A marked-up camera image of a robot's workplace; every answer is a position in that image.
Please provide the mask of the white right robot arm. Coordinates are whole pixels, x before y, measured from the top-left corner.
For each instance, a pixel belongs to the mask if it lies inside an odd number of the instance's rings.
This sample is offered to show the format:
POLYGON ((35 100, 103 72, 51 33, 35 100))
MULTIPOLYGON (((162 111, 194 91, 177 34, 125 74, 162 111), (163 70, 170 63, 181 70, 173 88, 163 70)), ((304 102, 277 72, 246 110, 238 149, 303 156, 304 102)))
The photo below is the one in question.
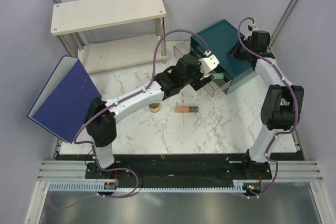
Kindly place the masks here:
POLYGON ((262 128, 251 148, 245 153, 240 166, 248 179, 255 176, 270 178, 270 153, 276 138, 292 133, 300 119, 304 89, 290 82, 279 69, 274 55, 268 49, 270 34, 249 25, 249 34, 239 36, 229 51, 235 59, 249 63, 268 87, 261 107, 262 128))

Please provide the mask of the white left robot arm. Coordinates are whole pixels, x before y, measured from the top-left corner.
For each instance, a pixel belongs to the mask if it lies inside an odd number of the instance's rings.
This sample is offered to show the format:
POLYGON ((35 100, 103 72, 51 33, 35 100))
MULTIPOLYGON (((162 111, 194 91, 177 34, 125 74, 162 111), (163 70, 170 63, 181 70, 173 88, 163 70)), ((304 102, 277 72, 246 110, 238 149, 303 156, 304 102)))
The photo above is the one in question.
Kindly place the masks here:
POLYGON ((117 137, 117 124, 137 110, 170 98, 191 85, 200 89, 211 80, 210 69, 204 59, 184 55, 176 65, 156 74, 143 88, 111 102, 95 98, 91 101, 84 127, 93 139, 92 151, 97 164, 97 173, 111 178, 115 173, 112 142, 117 137))

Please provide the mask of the green white cosmetic tube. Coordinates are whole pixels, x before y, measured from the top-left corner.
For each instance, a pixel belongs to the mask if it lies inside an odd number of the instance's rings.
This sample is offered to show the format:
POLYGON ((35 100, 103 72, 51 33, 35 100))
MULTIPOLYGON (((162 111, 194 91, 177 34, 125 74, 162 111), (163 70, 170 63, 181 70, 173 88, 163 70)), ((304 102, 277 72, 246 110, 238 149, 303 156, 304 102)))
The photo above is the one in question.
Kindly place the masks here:
POLYGON ((224 73, 208 73, 204 78, 211 78, 212 80, 223 80, 225 78, 224 73))

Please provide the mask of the copper lipstick tube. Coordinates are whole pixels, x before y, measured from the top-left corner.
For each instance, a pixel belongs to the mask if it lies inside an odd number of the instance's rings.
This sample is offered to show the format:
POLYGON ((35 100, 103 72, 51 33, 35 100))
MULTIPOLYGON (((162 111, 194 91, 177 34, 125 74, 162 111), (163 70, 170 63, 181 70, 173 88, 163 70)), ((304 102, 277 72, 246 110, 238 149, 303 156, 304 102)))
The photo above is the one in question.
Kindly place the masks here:
POLYGON ((176 113, 198 113, 197 106, 176 106, 175 107, 176 113))

